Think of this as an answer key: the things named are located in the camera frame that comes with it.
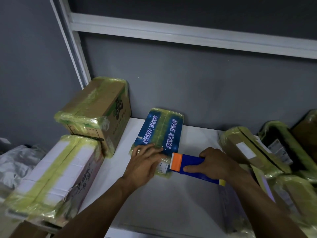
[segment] person's left hand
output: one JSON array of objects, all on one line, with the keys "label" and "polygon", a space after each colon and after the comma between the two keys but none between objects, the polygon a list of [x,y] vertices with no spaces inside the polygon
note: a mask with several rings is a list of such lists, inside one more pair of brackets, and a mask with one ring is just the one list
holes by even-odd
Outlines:
[{"label": "person's left hand", "polygon": [[153,146],[154,144],[138,145],[133,149],[131,160],[122,178],[135,190],[153,178],[160,159],[166,158],[166,155],[159,154],[163,148],[157,149]]}]

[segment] white speck on wall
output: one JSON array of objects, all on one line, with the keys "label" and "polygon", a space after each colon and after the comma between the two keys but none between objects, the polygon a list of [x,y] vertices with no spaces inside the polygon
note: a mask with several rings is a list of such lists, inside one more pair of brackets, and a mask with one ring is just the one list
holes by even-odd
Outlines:
[{"label": "white speck on wall", "polygon": [[11,142],[5,138],[0,138],[0,141],[5,144],[11,144]]}]

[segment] white metal frame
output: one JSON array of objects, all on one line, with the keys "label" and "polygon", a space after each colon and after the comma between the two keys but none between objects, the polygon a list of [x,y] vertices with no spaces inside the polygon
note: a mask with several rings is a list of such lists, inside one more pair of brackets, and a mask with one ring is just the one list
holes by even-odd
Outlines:
[{"label": "white metal frame", "polygon": [[[317,59],[316,40],[73,13],[69,9],[67,0],[59,1],[62,18],[65,19],[67,24],[66,28],[63,28],[60,24],[61,16],[56,11],[58,7],[55,6],[53,0],[51,0],[51,3],[72,61],[73,63],[76,59],[79,61],[79,65],[74,64],[78,78],[80,81],[82,80],[80,78],[80,72],[82,72],[85,84],[88,84],[91,79],[81,49],[78,32]],[[67,39],[64,33],[70,33],[70,39]],[[74,52],[70,50],[69,47],[71,46],[74,46]]]}]

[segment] hand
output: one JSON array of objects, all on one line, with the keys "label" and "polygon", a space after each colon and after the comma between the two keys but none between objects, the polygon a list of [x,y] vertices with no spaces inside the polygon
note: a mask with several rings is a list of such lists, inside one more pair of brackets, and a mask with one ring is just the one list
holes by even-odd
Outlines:
[{"label": "hand", "polygon": [[154,144],[138,145],[132,151],[131,160],[122,178],[134,190],[148,183],[153,178],[160,159],[166,158],[166,155],[159,154],[163,148],[157,149],[153,146]]},{"label": "hand", "polygon": [[205,158],[199,165],[188,165],[183,168],[189,173],[203,173],[214,180],[228,181],[231,174],[242,169],[239,164],[219,149],[207,148],[199,154]]}]

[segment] forearm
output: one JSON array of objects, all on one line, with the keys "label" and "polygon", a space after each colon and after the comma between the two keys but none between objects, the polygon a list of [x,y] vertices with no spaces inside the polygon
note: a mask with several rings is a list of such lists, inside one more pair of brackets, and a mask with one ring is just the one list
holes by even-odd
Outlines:
[{"label": "forearm", "polygon": [[118,179],[102,196],[75,216],[55,237],[104,237],[116,214],[133,191],[134,188],[126,180]]},{"label": "forearm", "polygon": [[257,238],[306,237],[248,172],[243,169],[237,170],[228,183],[236,191]]}]

